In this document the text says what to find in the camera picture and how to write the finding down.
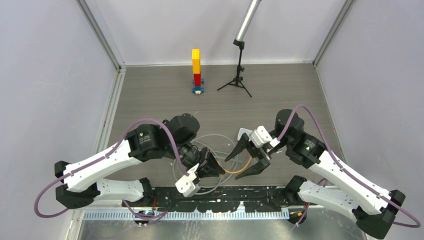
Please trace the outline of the white network switch box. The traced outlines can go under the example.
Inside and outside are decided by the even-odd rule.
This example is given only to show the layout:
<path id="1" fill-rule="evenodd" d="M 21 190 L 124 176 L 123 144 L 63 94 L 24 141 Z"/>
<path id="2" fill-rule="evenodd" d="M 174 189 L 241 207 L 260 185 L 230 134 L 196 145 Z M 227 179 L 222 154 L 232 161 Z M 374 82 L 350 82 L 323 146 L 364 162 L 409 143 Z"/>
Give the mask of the white network switch box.
<path id="1" fill-rule="evenodd" d="M 237 141 L 240 141 L 240 139 L 242 138 L 243 134 L 247 135 L 247 139 L 250 140 L 250 134 L 253 131 L 247 128 L 240 128 L 238 133 L 237 133 Z"/>

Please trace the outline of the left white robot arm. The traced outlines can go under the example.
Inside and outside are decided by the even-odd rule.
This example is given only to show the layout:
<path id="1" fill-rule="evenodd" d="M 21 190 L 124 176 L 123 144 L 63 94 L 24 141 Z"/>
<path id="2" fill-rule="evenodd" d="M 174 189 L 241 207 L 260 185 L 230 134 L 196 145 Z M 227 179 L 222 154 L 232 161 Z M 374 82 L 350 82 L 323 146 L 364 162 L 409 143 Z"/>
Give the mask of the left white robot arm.
<path id="1" fill-rule="evenodd" d="M 199 129 L 198 120 L 188 113 L 156 124 L 136 122 L 111 147 L 80 162 L 56 162 L 55 176 L 61 181 L 55 189 L 56 200 L 68 209 L 114 200 L 148 207 L 155 193 L 147 178 L 121 181 L 108 176 L 162 158 L 174 159 L 183 167 L 184 174 L 175 186 L 184 197 L 191 197 L 199 191 L 201 179 L 225 173 L 209 148 L 198 149 L 192 144 Z"/>

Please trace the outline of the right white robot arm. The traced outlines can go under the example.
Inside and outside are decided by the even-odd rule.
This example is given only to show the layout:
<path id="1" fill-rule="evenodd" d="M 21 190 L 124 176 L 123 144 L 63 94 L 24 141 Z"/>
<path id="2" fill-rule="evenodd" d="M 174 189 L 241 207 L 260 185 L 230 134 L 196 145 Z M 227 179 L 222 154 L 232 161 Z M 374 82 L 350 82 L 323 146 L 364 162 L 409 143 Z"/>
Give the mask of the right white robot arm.
<path id="1" fill-rule="evenodd" d="M 280 110 L 272 131 L 264 126 L 243 133 L 229 154 L 232 159 L 248 151 L 257 162 L 241 172 L 240 178 L 258 175 L 269 165 L 272 155 L 285 148 L 285 155 L 338 187 L 330 190 L 295 175 L 285 186 L 285 198 L 291 205 L 317 204 L 351 219 L 367 235 L 384 239 L 395 222 L 405 195 L 372 183 L 340 160 L 323 138 L 304 131 L 304 120 L 291 109 Z"/>

